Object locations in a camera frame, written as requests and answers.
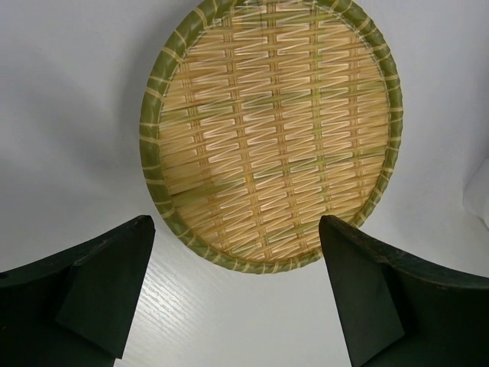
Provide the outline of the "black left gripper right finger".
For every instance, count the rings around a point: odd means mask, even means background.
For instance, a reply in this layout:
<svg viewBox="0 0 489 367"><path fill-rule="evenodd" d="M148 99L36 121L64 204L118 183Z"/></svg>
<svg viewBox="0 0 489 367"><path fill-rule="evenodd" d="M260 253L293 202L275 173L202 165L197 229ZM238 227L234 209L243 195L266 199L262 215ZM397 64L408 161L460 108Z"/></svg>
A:
<svg viewBox="0 0 489 367"><path fill-rule="evenodd" d="M336 216L319 237L353 366L486 366L488 279L379 241Z"/></svg>

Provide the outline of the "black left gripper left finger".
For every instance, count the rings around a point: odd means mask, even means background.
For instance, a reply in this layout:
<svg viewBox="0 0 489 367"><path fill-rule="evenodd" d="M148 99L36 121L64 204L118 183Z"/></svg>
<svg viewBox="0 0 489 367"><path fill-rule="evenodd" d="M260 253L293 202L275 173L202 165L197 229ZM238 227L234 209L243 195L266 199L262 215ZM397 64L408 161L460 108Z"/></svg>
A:
<svg viewBox="0 0 489 367"><path fill-rule="evenodd" d="M155 237L137 216L1 273L3 366L113 366L125 351Z"/></svg>

